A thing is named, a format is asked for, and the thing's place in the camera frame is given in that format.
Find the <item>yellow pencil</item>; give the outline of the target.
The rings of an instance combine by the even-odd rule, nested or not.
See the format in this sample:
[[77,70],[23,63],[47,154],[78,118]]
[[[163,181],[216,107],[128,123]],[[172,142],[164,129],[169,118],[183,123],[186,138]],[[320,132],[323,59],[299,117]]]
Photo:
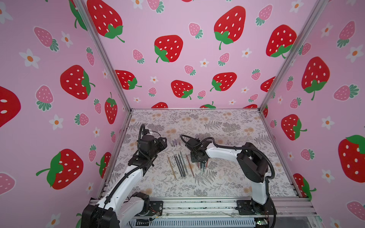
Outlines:
[[170,160],[170,157],[168,156],[168,162],[169,162],[169,165],[170,165],[170,168],[171,168],[171,171],[172,171],[172,174],[174,176],[174,179],[177,180],[177,177],[176,177],[176,174],[175,174],[175,171],[174,171],[174,168],[173,168],[173,165],[171,163],[171,160]]

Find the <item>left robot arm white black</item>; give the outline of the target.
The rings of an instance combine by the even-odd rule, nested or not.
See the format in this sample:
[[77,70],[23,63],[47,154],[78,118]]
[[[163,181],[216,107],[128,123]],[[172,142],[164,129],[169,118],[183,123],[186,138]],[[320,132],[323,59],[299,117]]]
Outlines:
[[142,124],[138,134],[137,151],[128,167],[113,186],[95,205],[88,204],[82,212],[81,228],[122,228],[136,215],[154,212],[148,194],[136,192],[130,195],[153,166],[158,154],[167,148],[167,139],[156,138]]

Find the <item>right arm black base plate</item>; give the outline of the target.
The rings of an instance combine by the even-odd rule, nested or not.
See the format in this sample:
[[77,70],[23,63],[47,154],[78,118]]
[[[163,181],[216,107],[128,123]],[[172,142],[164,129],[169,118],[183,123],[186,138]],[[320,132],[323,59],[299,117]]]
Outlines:
[[236,210],[240,215],[276,215],[277,211],[270,199],[267,199],[266,203],[261,205],[254,200],[238,200],[236,205]]

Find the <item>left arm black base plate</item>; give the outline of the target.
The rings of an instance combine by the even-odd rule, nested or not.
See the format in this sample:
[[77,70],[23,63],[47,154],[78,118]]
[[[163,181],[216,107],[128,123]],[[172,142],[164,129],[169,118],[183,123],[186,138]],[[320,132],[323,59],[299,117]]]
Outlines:
[[147,217],[158,217],[163,213],[163,201],[150,201],[149,207],[146,213],[143,213],[142,216]]

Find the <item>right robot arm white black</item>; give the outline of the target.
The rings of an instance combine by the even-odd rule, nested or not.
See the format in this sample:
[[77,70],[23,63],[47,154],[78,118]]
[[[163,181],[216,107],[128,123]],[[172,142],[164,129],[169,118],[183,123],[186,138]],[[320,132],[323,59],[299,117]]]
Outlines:
[[212,137],[200,140],[181,135],[181,140],[190,150],[191,161],[199,163],[204,171],[210,158],[236,162],[252,183],[252,204],[264,206],[270,197],[269,182],[275,178],[275,170],[269,158],[257,147],[247,142],[243,146],[219,145]]

